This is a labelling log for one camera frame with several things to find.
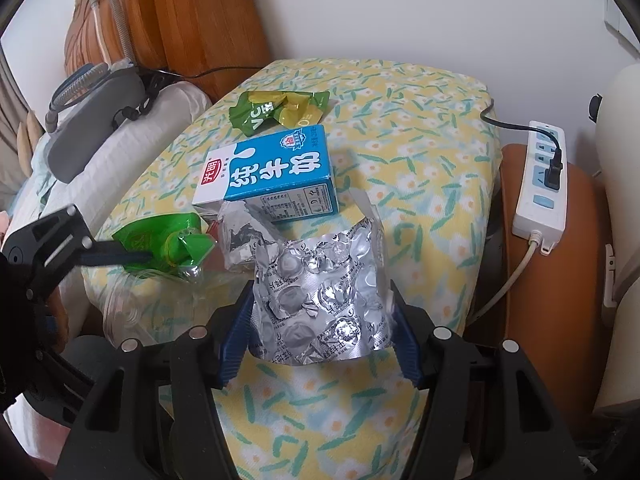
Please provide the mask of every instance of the power strip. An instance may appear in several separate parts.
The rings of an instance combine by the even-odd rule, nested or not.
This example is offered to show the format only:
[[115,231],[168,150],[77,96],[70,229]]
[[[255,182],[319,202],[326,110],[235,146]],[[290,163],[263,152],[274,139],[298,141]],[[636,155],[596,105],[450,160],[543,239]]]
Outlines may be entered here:
[[568,167],[564,130],[537,121],[531,121],[529,126],[548,131],[560,144],[562,150],[560,189],[556,191],[545,186],[545,170],[549,167],[549,160],[556,151],[555,144],[539,132],[529,132],[527,160],[511,231],[526,240],[529,240],[533,231],[539,231],[542,234],[540,252],[546,256],[562,238],[566,222],[566,174]]

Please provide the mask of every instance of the red logo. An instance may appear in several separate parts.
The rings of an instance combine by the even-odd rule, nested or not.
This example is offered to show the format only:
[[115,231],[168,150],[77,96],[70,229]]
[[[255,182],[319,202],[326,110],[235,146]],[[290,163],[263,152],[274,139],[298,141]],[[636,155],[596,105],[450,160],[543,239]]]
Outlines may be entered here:
[[220,174],[220,168],[222,168],[222,161],[219,158],[216,160],[210,160],[207,163],[207,167],[204,169],[204,175],[202,176],[202,182],[200,184],[213,182]]

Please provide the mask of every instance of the white wall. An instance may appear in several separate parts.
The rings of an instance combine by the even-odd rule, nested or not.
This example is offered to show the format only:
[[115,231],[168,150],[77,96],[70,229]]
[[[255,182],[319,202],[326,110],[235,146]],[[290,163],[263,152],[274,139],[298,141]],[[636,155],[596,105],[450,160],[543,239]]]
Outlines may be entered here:
[[24,98],[41,124],[65,78],[65,37],[75,0],[25,0],[0,43]]
[[276,58],[373,57],[475,76],[500,119],[564,128],[569,160],[588,171],[598,167],[590,98],[636,61],[607,31],[604,0],[256,1]]

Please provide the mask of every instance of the blue milk carton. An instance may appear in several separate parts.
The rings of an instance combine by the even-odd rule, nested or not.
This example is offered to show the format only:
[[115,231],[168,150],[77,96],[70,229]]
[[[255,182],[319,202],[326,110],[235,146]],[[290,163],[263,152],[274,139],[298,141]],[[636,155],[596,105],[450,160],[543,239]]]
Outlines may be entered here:
[[192,204],[208,222],[245,200],[277,222],[338,212],[324,128],[305,126],[211,150]]

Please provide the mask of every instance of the green packaging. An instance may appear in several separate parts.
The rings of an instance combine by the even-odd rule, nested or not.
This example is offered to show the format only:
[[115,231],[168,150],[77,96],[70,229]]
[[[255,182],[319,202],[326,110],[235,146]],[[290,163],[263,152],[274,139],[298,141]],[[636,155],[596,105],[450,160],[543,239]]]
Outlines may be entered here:
[[196,213],[149,216],[125,225],[113,234],[128,251],[149,251],[153,258],[128,264],[125,270],[155,269],[175,276],[199,266],[215,247],[215,240],[201,230]]
[[229,119],[234,128],[251,137],[268,118],[289,130],[318,124],[328,105],[329,92],[242,92],[238,104],[229,108]]

